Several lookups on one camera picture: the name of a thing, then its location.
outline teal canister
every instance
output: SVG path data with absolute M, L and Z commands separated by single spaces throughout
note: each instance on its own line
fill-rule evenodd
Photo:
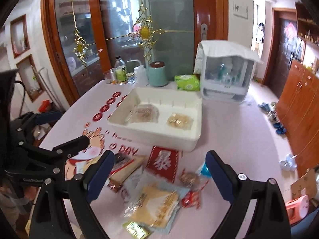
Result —
M 148 78 L 150 85 L 155 87 L 165 86 L 168 84 L 165 74 L 165 64 L 162 61 L 150 63 L 148 68 Z

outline pink tablecloth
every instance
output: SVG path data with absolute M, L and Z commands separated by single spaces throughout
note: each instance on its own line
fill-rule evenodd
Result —
M 127 141 L 114 134 L 107 124 L 108 116 L 115 110 L 123 96 L 133 88 L 130 85 L 110 85 L 101 81 L 84 94 L 57 122 L 41 144 L 52 149 L 83 133 L 92 133 L 95 149 L 80 157 L 91 158 L 106 149 L 114 153 L 149 156 L 153 146 Z M 176 176 L 186 168 L 195 171 L 204 161 L 206 152 L 215 150 L 221 159 L 230 164 L 237 173 L 245 173 L 250 179 L 266 181 L 273 177 L 283 186 L 278 156 L 267 124 L 255 103 L 241 105 L 203 100 L 202 135 L 194 151 L 178 152 Z M 243 238 L 253 214 L 255 202 L 249 209 L 238 238 Z M 91 207 L 111 239 L 132 238 L 122 224 L 124 202 L 119 193 L 104 187 Z M 176 216 L 169 235 L 153 233 L 155 238 L 210 238 L 221 223 L 229 203 L 224 201 L 215 183 L 211 180 L 202 191 L 202 207 L 181 209 Z M 76 222 L 72 207 L 66 201 L 66 209 L 72 222 Z

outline white plastic tray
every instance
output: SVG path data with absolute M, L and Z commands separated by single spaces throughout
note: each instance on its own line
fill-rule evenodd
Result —
M 153 104 L 159 110 L 157 123 L 126 123 L 131 109 L 139 104 Z M 167 119 L 173 113 L 190 116 L 191 130 L 173 128 Z M 202 131 L 202 99 L 199 93 L 159 88 L 134 88 L 108 119 L 115 132 L 133 141 L 192 151 Z

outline pink stool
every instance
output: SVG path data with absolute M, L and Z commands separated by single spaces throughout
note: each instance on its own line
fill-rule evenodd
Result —
M 298 199 L 288 201 L 286 203 L 286 209 L 290 224 L 294 224 L 303 219 L 309 210 L 309 198 L 308 195 L 301 196 Z

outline glass door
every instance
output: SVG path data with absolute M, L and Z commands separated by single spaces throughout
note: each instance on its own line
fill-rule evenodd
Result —
M 103 80 L 89 0 L 54 0 L 63 55 L 79 96 Z
M 192 74 L 193 0 L 100 0 L 100 8 L 111 66 L 121 56 L 129 71 L 136 60 L 163 61 L 169 80 Z

